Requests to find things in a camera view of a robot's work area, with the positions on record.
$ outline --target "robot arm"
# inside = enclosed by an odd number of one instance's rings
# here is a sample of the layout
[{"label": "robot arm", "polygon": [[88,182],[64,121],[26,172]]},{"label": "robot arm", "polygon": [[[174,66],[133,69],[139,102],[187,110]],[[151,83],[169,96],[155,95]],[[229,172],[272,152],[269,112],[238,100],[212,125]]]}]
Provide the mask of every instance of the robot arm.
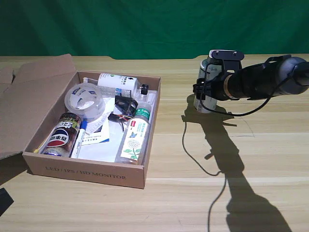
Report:
[{"label": "robot arm", "polygon": [[206,95],[220,101],[259,100],[300,94],[309,88],[309,62],[302,58],[271,57],[264,63],[242,68],[243,58],[239,51],[211,50],[208,65],[219,64],[222,71],[211,81],[199,78],[193,85],[196,97],[203,99]]}]

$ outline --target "white bottle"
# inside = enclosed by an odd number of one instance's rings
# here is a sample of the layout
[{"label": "white bottle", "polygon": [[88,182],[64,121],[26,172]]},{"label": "white bottle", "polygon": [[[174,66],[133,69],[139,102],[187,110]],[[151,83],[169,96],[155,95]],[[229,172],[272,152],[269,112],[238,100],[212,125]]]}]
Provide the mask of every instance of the white bottle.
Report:
[{"label": "white bottle", "polygon": [[127,123],[115,162],[142,164],[147,147],[151,105],[140,101],[135,116]]}]

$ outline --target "wood grain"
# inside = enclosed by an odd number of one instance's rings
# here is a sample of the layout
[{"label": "wood grain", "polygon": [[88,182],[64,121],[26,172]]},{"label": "wood grain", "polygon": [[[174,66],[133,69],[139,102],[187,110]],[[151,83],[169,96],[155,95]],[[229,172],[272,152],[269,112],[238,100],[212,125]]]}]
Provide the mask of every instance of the wood grain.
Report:
[{"label": "wood grain", "polygon": [[[270,56],[247,55],[243,67]],[[309,55],[296,56],[309,60]],[[245,117],[197,118],[190,105],[192,84],[204,58],[74,57],[78,70],[162,77],[146,188],[16,173],[1,185],[14,204],[0,218],[0,231],[204,232],[209,208],[226,177],[225,190],[211,210],[212,232],[307,232],[309,91],[273,98],[262,110]],[[0,68],[18,68],[38,59],[0,57]],[[224,101],[218,105],[228,112],[242,113],[261,102]],[[187,121],[184,144],[183,118]],[[221,168],[226,175],[207,175],[183,145],[208,172],[214,174]],[[210,153],[214,156],[205,159]],[[1,173],[11,171],[9,165],[0,168]]]}]

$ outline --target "blue marker cap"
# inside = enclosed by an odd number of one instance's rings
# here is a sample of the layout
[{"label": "blue marker cap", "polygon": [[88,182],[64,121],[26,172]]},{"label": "blue marker cap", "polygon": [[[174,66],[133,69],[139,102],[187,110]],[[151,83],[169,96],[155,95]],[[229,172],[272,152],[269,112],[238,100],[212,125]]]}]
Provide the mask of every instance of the blue marker cap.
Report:
[{"label": "blue marker cap", "polygon": [[82,123],[81,123],[81,129],[86,130],[86,128],[87,128],[87,121],[83,120]]}]

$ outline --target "white marker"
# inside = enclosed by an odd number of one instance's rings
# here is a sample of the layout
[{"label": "white marker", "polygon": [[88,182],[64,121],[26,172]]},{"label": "white marker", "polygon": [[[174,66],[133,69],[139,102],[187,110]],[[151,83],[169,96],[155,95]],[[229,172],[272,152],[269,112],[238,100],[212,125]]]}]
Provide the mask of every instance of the white marker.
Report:
[{"label": "white marker", "polygon": [[79,154],[79,151],[81,150],[83,138],[85,135],[86,127],[87,127],[87,121],[83,120],[81,123],[81,128],[79,129],[79,133],[78,133],[73,151],[72,151],[71,158],[75,158],[75,159],[78,158],[78,154]]}]

